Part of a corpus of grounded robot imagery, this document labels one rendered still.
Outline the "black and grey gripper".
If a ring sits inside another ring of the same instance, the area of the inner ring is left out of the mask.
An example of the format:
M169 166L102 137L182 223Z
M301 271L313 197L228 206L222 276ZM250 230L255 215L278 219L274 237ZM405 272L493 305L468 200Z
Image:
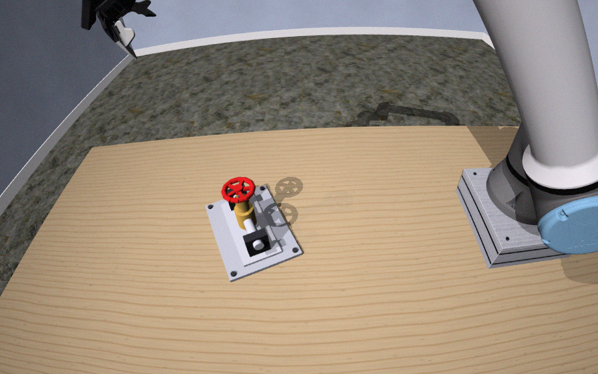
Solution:
M136 0L94 0L95 12L101 26L107 35L117 43L132 58L137 59L133 49L129 46L135 37L132 28L126 28L119 20L129 12L145 15L146 17L155 17L156 14L148 9L150 0L135 2ZM114 23L115 22L115 23Z

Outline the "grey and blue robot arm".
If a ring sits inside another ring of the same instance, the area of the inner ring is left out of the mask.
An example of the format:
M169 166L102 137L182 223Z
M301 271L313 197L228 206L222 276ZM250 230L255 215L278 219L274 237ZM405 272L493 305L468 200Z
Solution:
M522 120L488 195L551 250L598 252L598 89L578 1L473 2Z

